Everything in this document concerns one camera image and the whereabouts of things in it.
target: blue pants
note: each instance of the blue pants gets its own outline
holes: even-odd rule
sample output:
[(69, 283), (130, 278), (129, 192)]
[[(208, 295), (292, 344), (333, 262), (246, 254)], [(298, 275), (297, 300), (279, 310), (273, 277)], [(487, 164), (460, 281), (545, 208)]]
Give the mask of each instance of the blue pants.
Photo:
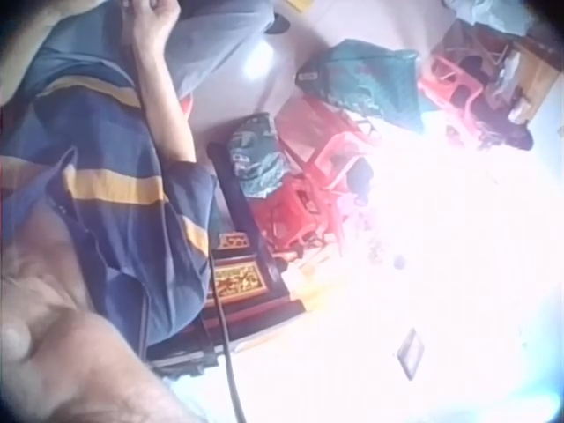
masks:
[[(166, 59), (180, 99), (191, 93), (244, 41), (274, 20), (271, 0), (188, 0), (189, 10), (170, 35)], [(114, 68), (134, 85), (135, 72), (121, 46), (119, 0), (60, 22), (34, 58), (22, 83), (24, 96), (40, 92), (54, 75), (76, 65)]]

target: floor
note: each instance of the floor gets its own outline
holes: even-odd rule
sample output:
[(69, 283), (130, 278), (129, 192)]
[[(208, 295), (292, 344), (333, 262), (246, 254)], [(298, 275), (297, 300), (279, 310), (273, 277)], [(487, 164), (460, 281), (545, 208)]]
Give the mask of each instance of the floor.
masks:
[[(284, 3), (278, 10), (292, 21), (288, 33), (250, 42), (197, 90), (192, 127), (202, 161), (205, 145), (225, 140), (241, 118), (275, 115), (299, 96), (294, 73), (326, 46), (357, 38), (425, 56), (454, 20), (440, 0), (314, 0), (304, 14)], [(251, 74), (251, 67), (262, 72)], [(334, 277), (344, 274), (351, 289), (336, 311), (308, 315), (280, 339), (235, 354), (249, 421), (516, 421), (500, 418), (497, 409), (477, 419), (473, 409), (554, 373), (542, 363), (558, 362), (552, 355), (561, 350), (550, 344), (561, 337), (558, 319), (530, 316), (546, 298), (564, 298), (556, 281), (563, 247), (554, 244), (563, 238), (553, 225), (561, 221), (561, 204), (539, 193), (533, 175), (508, 176), (501, 189), (479, 172), (486, 164), (420, 145), (411, 154), (403, 150), (403, 161), (389, 169), (406, 175), (390, 191), (399, 205), (393, 210), (411, 211), (391, 212), (389, 226), (401, 222), (400, 241), (419, 240), (404, 241), (407, 271), (340, 269)], [(527, 157), (507, 161), (507, 174)], [(498, 168), (505, 158), (487, 156)], [(405, 172), (398, 172), (401, 166)], [(557, 314), (562, 305), (549, 309)], [(394, 352), (412, 325), (426, 356), (409, 383)], [(172, 388), (210, 421), (233, 422), (223, 372), (182, 378)]]
[(353, 38), (414, 48), (424, 57), (454, 21), (440, 0), (315, 0), (304, 13), (276, 1), (290, 30), (249, 41), (195, 92), (191, 125), (204, 163), (207, 143), (225, 140), (241, 118), (262, 111), (275, 115), (299, 95), (295, 72), (326, 47)]

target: green bag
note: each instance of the green bag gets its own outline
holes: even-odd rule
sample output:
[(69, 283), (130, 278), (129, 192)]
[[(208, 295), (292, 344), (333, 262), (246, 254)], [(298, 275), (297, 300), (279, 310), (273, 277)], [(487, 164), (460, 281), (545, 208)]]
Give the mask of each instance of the green bag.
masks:
[(296, 85), (337, 108), (423, 132), (415, 50), (346, 40), (300, 68)]

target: hand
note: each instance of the hand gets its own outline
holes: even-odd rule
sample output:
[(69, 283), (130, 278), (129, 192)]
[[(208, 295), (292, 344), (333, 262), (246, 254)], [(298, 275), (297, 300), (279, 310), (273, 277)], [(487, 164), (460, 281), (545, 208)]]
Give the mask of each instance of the hand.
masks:
[(122, 0), (123, 28), (136, 55), (164, 57), (180, 15), (178, 0)]
[(91, 11), (107, 0), (49, 0), (47, 5), (60, 19)]

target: yellow stripe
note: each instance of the yellow stripe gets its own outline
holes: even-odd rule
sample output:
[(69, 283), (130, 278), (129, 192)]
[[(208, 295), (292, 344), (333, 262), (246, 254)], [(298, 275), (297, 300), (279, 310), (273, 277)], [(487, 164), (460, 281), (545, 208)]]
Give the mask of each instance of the yellow stripe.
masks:
[(93, 91), (97, 91), (98, 93), (109, 95), (126, 106), (141, 108), (141, 102), (139, 101), (137, 93), (133, 88), (115, 86), (106, 81), (92, 77), (67, 76), (59, 78), (45, 88), (45, 90), (43, 90), (40, 94), (40, 97), (50, 95), (57, 90), (70, 88), (72, 86), (84, 86)]
[[(4, 189), (18, 189), (30, 182), (37, 174), (47, 169), (27, 160), (0, 156)], [(111, 170), (81, 169), (67, 166), (63, 170), (65, 188), (77, 200), (100, 200), (116, 204), (150, 205), (158, 201), (168, 203), (160, 176), (134, 178)], [(209, 239), (205, 229), (182, 216), (189, 242), (208, 256)]]
[(208, 233), (202, 227), (194, 223), (192, 220), (188, 219), (186, 216), (182, 216), (184, 226), (186, 227), (186, 236), (194, 248), (199, 249), (204, 256), (208, 256), (209, 253), (209, 239)]
[(66, 189), (77, 200), (149, 205), (165, 202), (160, 176), (134, 178), (106, 169), (81, 169), (68, 166), (63, 171)]

